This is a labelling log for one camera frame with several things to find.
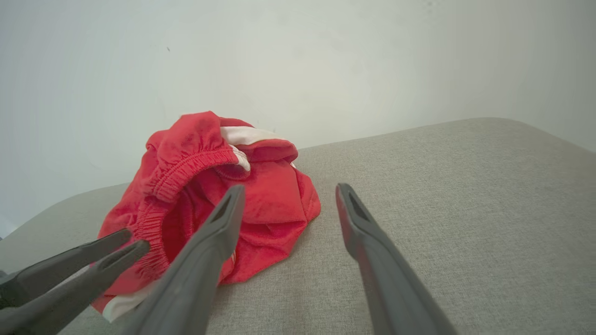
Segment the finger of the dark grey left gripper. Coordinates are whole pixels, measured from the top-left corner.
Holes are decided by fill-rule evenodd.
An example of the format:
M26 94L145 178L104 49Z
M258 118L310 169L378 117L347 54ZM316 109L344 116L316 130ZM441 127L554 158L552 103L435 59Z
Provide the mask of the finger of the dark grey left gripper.
M2 309L21 307L55 288L87 265L101 260L130 241L132 233L121 229L93 242L87 242L21 271L1 276Z
M21 307L1 308L3 335L55 335L101 296L126 269L149 252L136 241L87 265Z

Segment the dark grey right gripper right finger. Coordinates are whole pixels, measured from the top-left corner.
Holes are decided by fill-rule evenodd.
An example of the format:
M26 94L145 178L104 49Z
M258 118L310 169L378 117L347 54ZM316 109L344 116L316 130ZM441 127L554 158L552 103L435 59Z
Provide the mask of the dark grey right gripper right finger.
M344 245L357 261L376 335L455 335L456 329L351 185L335 191Z

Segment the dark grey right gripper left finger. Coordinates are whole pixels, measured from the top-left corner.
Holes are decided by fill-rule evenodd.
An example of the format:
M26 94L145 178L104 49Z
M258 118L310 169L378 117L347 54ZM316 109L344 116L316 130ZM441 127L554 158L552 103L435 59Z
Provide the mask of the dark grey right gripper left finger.
M206 222L185 244L124 335L204 335L224 263L240 236L245 188L226 191Z

